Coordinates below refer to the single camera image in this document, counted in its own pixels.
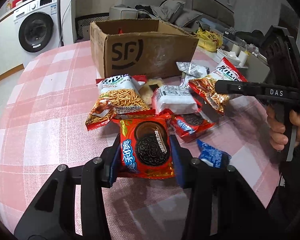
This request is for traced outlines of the right hand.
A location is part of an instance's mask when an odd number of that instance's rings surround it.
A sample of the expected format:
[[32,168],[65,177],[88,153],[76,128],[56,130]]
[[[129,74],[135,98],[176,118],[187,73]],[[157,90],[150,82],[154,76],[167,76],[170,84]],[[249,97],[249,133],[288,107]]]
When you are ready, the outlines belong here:
[[[270,134],[270,144],[271,146],[277,150],[281,151],[285,148],[285,145],[289,142],[289,139],[284,132],[286,131],[286,127],[283,123],[280,123],[276,120],[276,113],[275,110],[268,106],[266,109],[267,113],[267,123],[270,127],[269,134]],[[300,113],[296,113],[295,111],[291,110],[289,114],[290,122],[297,127],[296,132],[296,140],[295,146],[300,144]]]

